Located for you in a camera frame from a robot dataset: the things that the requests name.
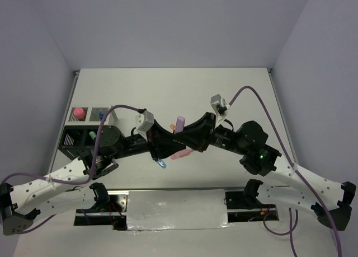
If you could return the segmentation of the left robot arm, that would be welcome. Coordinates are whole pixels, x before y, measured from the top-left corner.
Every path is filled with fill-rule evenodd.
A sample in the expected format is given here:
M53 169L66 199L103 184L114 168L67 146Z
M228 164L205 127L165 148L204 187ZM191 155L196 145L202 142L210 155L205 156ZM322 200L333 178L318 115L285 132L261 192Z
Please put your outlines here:
M65 134L73 139L64 147L75 154L69 164L44 176L33 175L33 181L22 185L1 183L4 235L31 232L36 221L47 222L71 209L102 212L110 208L111 199L104 184L96 180L117 169L117 159L149 152L153 160L160 161L185 148L157 125L145 135L128 137L112 125L67 128Z

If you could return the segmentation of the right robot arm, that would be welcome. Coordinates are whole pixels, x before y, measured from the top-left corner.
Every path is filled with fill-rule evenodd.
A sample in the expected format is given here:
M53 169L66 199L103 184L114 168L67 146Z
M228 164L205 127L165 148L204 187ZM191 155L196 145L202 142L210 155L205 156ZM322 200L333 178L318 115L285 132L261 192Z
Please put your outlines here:
M346 229L352 213L355 184L336 183L300 165L266 144L268 135L255 121L244 123L238 130L216 123L213 113L206 113L197 122L184 125L177 118L175 139L192 150L204 152L214 146L242 156L240 164L251 175L276 180L282 187L271 186L263 180L250 179L242 193L241 202L247 208L285 205L316 216L319 223L339 231Z

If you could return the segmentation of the purple highlighter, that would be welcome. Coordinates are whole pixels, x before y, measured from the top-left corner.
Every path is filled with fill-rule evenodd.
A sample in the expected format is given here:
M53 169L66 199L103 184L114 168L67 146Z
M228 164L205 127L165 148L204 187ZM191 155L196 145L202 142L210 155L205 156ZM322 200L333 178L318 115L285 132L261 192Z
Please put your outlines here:
M182 116L178 116L176 120L176 125L174 129L174 134L182 132L185 127L185 118Z

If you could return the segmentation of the green highlighter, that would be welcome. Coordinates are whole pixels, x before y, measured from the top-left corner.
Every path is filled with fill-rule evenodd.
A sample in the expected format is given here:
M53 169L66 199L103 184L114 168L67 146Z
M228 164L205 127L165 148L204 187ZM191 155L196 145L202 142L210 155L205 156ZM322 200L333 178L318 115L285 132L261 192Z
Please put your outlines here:
M94 131L89 132L89 136L95 141L96 140L96 133Z

